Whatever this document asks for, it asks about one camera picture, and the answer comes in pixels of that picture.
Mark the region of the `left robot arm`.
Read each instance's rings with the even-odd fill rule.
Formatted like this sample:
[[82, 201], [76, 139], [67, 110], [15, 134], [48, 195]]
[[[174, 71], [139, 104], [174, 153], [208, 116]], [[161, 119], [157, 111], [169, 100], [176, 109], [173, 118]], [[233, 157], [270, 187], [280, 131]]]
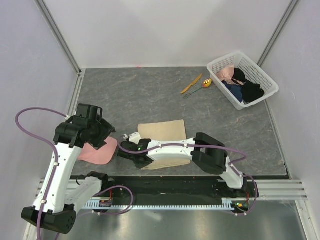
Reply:
[[116, 129], [103, 119], [101, 107], [80, 103], [76, 113], [55, 129], [53, 141], [44, 140], [52, 148], [51, 162], [42, 188], [31, 206], [24, 207], [21, 218], [37, 228], [59, 234], [68, 234], [77, 213], [95, 195], [106, 196], [110, 191], [106, 173], [91, 171], [82, 184], [67, 194], [74, 165], [85, 144], [99, 150]]

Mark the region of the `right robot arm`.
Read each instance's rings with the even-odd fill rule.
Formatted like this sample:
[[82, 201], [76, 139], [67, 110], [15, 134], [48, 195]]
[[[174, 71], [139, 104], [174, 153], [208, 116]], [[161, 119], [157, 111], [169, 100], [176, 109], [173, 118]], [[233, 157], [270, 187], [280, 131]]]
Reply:
[[171, 164], [180, 161], [193, 162], [203, 172], [221, 177], [235, 197], [247, 191], [244, 174], [237, 170], [228, 152], [246, 155], [225, 147], [220, 141], [198, 132], [195, 137], [178, 141], [160, 141], [142, 138], [139, 133], [124, 135], [118, 141], [118, 156], [131, 160], [136, 168], [143, 169], [152, 164]]

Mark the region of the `beige cloth napkin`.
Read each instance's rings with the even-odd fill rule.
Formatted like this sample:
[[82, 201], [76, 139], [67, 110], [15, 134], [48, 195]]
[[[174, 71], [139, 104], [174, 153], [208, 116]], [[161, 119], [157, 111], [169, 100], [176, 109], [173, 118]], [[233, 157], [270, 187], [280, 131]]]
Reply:
[[[158, 141], [183, 141], [187, 139], [185, 122], [183, 119], [158, 122], [158, 123], [140, 123], [137, 126], [137, 132], [142, 139], [151, 139]], [[154, 161], [143, 167], [141, 170], [154, 171], [164, 168], [189, 165], [191, 160], [181, 158], [165, 158]]]

